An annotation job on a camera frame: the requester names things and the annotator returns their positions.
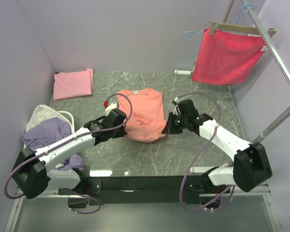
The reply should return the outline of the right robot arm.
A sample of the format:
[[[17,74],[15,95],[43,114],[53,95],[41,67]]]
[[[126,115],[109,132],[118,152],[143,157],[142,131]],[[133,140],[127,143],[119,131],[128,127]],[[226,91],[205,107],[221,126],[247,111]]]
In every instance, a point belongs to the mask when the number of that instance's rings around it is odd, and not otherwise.
[[[175,109],[169,113],[163,134],[181,134],[184,129],[207,139],[232,160],[233,165],[224,164],[209,169],[203,174],[203,189],[213,193],[219,186],[235,185],[249,192],[272,177],[273,172],[264,146],[239,138],[218,124],[208,114],[199,114],[193,101],[174,100]]]

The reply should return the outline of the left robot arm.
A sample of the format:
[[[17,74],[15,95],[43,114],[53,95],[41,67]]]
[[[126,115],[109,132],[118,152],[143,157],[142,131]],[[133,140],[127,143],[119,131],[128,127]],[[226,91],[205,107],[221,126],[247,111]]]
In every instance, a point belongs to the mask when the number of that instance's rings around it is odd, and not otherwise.
[[[50,173],[56,165],[84,149],[125,136],[125,124],[130,117],[115,108],[58,142],[36,150],[22,149],[9,178],[16,182],[26,198],[39,196],[53,181]]]

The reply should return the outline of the salmon orange t shirt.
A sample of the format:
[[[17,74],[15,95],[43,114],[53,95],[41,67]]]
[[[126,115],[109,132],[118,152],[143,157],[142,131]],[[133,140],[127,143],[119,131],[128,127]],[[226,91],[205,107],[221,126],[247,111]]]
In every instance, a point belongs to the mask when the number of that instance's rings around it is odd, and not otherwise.
[[[143,143],[154,142],[165,135],[162,130],[166,126],[163,109],[163,93],[152,88],[143,90],[119,91],[119,109],[126,115],[130,113],[132,103],[132,115],[126,124],[126,138]]]

